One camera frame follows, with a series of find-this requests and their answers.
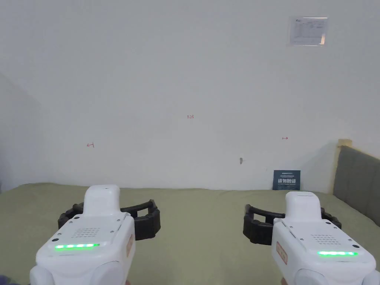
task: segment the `blue poster board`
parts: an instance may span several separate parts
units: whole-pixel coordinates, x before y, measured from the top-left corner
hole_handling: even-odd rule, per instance
[[[273,190],[299,191],[301,170],[275,170],[273,172]]]

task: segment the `paper sign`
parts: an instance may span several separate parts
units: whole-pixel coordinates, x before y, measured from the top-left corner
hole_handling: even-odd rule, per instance
[[[327,20],[326,17],[291,17],[289,43],[293,46],[324,46]]]

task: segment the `red marking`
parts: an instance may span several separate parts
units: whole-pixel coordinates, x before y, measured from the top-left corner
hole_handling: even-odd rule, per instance
[[[281,257],[281,259],[284,261],[284,263],[288,265],[288,255],[286,254],[282,246],[279,244],[279,242],[276,243],[276,251]]]

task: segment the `small label sticker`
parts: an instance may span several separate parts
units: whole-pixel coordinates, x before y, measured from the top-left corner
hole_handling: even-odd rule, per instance
[[[288,265],[288,255],[286,254],[285,250],[282,248],[282,246],[277,242],[276,244],[276,250],[278,254],[280,255],[281,259],[284,261],[286,265]]]
[[[132,245],[133,245],[133,234],[131,234],[127,243],[127,257],[129,256],[129,252],[131,251]]]

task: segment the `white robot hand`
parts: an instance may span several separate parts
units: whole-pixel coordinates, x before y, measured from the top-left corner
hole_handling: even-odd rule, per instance
[[[246,206],[244,230],[251,242],[271,245],[288,285],[380,285],[375,258],[324,213],[311,192],[289,192],[286,213]],[[265,223],[253,215],[266,217]]]
[[[30,285],[125,285],[135,241],[153,238],[161,226],[153,200],[120,209],[119,196],[116,185],[91,186],[83,206],[62,214],[37,252]],[[137,217],[146,208],[148,215]]]

